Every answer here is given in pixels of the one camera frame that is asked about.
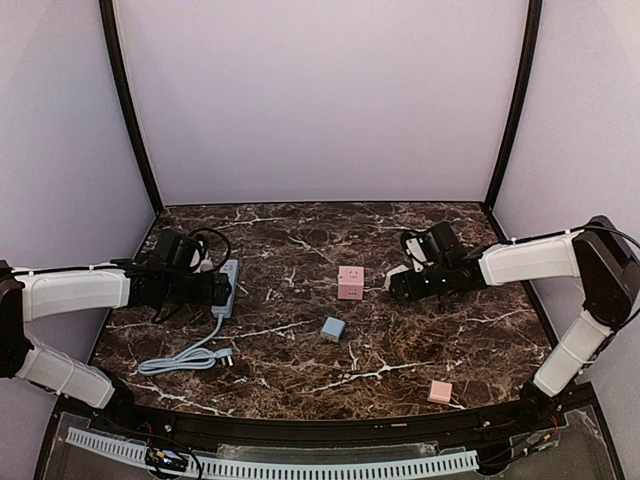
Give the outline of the blue cube plug adapter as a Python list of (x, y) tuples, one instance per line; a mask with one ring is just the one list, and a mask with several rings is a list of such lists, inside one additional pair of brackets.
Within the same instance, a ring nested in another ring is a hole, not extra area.
[(328, 317), (321, 329), (320, 337), (331, 342), (339, 342), (344, 333), (346, 323), (343, 320)]

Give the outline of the blue power strip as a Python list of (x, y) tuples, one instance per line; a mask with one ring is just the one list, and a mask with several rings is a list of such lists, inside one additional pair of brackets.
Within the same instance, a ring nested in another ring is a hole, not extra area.
[(214, 316), (230, 319), (236, 296), (236, 288), (239, 277), (239, 261), (230, 259), (216, 272), (216, 297), (211, 307)]

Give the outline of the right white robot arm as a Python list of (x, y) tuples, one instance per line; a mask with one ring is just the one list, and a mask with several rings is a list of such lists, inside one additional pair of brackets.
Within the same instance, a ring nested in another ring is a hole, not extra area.
[(529, 387), (546, 398), (598, 358), (639, 315), (639, 243), (604, 216), (565, 230), (467, 248), (448, 222), (401, 235), (408, 266), (384, 287), (398, 301), (528, 283), (558, 341)]

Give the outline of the white cube socket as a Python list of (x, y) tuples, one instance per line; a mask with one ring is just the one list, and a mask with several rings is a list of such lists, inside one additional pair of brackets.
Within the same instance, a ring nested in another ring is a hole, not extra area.
[(393, 268), (393, 269), (389, 270), (389, 271), (385, 274), (385, 280), (384, 280), (383, 288), (384, 288), (385, 290), (389, 291), (389, 290), (390, 290), (390, 287), (391, 287), (391, 281), (392, 281), (392, 278), (393, 278), (395, 275), (400, 274), (400, 273), (403, 273), (403, 272), (405, 272), (405, 271), (407, 271), (407, 267), (406, 267), (405, 265), (400, 265), (400, 266), (397, 266), (397, 267), (395, 267), (395, 268)]

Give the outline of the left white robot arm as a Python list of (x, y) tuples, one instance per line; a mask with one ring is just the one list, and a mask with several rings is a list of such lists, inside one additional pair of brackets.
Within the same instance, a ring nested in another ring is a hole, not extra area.
[(25, 333), (24, 324), (57, 314), (164, 302), (223, 307), (228, 274), (127, 262), (28, 270), (1, 263), (1, 376), (18, 378), (97, 410), (120, 410), (133, 393), (115, 376), (79, 362)]

